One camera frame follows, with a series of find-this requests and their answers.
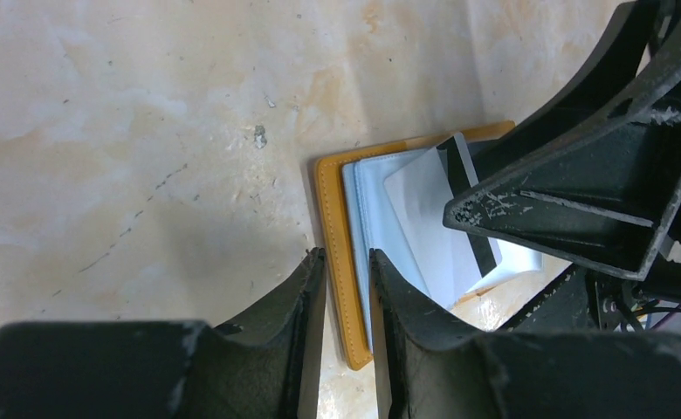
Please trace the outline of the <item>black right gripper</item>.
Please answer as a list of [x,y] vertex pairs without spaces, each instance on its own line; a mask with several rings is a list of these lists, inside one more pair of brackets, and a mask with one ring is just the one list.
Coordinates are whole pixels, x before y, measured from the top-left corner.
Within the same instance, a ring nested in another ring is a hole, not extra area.
[[446,227],[578,264],[602,330],[681,307],[681,1],[620,4],[573,78],[473,164]]

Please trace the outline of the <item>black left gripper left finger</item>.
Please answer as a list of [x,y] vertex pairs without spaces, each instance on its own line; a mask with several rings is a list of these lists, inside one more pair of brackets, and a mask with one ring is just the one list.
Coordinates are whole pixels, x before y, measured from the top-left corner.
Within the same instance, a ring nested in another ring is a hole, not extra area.
[[224,323],[0,327],[0,418],[314,418],[326,253]]

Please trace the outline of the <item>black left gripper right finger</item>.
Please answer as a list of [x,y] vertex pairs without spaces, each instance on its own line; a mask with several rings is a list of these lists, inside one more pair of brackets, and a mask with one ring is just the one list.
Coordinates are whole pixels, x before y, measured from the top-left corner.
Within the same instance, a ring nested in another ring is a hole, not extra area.
[[382,418],[681,418],[681,336],[487,332],[369,253]]

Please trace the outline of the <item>white card with black stripe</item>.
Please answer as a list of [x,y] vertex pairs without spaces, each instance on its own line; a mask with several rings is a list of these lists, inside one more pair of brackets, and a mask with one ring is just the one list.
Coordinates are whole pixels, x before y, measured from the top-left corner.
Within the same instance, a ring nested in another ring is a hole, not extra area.
[[444,226],[446,204],[477,183],[461,133],[421,150],[383,181],[427,292],[446,309],[481,288],[506,261],[498,239]]

